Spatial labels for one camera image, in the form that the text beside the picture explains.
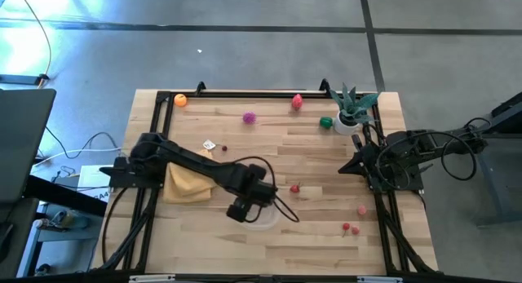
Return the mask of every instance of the orange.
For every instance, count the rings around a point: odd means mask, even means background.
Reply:
[[[178,94],[174,97],[174,104],[176,104],[178,107],[184,107],[187,105],[187,97],[182,94]]]

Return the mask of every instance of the red cherry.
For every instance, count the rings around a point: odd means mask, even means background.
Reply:
[[[298,184],[295,184],[290,187],[290,191],[293,193],[299,193],[301,191],[301,189],[299,188]]]
[[[346,231],[350,228],[350,224],[349,223],[344,223],[343,224],[343,237],[346,235]]]

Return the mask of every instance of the green ball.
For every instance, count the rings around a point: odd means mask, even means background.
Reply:
[[[331,126],[334,125],[334,120],[332,120],[331,117],[321,117],[321,119],[319,120],[319,125],[321,125],[321,127],[329,129]]]

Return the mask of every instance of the desk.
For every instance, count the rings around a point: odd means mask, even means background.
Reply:
[[[141,133],[148,132],[156,94],[155,90],[136,91],[123,146],[126,153]],[[385,134],[405,129],[397,93],[382,93],[378,105]],[[258,116],[253,126],[241,120],[249,110]],[[193,151],[202,149],[206,139],[227,145],[227,152],[213,150],[216,161],[251,155],[267,158],[276,172],[278,194],[301,223],[281,217],[265,232],[247,230],[225,215],[234,197],[222,188],[214,189],[208,202],[185,206],[163,203],[160,196],[146,272],[385,274],[374,197],[363,178],[337,173],[355,151],[352,140],[318,126],[319,117],[334,117],[337,111],[331,99],[305,99],[299,112],[291,110],[289,99],[191,98],[186,107],[175,107],[169,139]],[[158,127],[162,127],[163,115],[164,110]],[[299,182],[301,193],[290,193],[289,187]],[[129,231],[135,194],[135,189],[129,189],[115,207],[107,232],[108,254]],[[411,192],[398,192],[397,202],[405,236],[436,269],[422,202]],[[365,205],[368,213],[359,216],[358,205]],[[359,226],[361,233],[342,237],[344,222]],[[390,238],[398,266],[396,244]],[[140,242],[138,237],[134,261]],[[93,267],[99,265],[100,243]]]

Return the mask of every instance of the pink ball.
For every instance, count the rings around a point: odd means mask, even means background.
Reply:
[[[360,215],[366,214],[366,207],[363,206],[363,205],[360,205],[360,206],[357,208],[357,213],[359,213]]]
[[[245,112],[243,114],[243,122],[246,124],[254,124],[255,118],[256,116],[254,112]]]

